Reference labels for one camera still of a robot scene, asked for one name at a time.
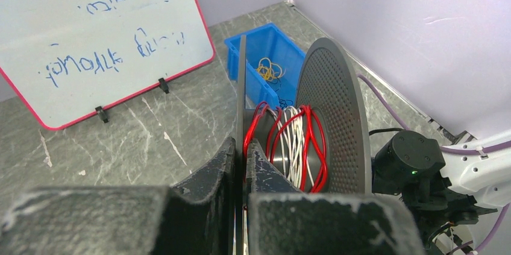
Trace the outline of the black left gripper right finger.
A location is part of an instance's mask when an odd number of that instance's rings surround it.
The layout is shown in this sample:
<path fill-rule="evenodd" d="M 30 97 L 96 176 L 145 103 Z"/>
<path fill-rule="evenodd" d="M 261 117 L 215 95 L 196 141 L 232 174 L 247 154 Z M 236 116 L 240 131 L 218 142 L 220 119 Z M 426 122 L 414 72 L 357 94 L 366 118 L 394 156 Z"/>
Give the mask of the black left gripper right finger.
<path fill-rule="evenodd" d="M 257 141 L 247 153 L 250 254 L 424 254 L 412 214 L 373 194 L 307 194 L 267 160 Z"/>

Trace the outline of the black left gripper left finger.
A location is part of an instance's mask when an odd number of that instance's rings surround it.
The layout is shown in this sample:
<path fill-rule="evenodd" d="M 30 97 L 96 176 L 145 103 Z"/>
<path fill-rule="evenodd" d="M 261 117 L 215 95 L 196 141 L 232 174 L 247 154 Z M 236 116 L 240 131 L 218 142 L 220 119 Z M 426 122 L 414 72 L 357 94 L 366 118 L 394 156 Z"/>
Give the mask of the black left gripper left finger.
<path fill-rule="evenodd" d="M 174 186 L 53 186 L 1 222 L 2 254 L 231 254 L 235 141 Z"/>

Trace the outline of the dark grey cable spool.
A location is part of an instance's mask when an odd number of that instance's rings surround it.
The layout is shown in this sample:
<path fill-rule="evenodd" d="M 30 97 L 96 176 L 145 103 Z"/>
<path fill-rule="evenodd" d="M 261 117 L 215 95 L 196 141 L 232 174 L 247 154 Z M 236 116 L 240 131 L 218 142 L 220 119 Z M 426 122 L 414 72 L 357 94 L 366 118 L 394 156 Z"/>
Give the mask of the dark grey cable spool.
<path fill-rule="evenodd" d="M 318 193 L 372 194 L 368 122 L 355 71 L 344 49 L 322 37 L 309 48 L 296 100 L 319 121 L 312 127 L 326 140 L 327 182 Z"/>

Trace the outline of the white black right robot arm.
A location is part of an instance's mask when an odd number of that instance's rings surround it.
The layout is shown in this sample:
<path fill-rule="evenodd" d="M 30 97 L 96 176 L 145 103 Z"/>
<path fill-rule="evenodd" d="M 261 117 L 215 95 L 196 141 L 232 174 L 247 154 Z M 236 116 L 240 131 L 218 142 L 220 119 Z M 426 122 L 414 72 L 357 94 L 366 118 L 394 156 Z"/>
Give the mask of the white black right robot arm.
<path fill-rule="evenodd" d="M 440 146 L 415 131 L 396 129 L 372 159 L 372 191 L 400 196 L 427 254 L 442 253 L 435 244 L 440 235 L 497 213 L 481 242 L 454 240 L 454 251 L 478 254 L 510 213 L 510 132 Z"/>

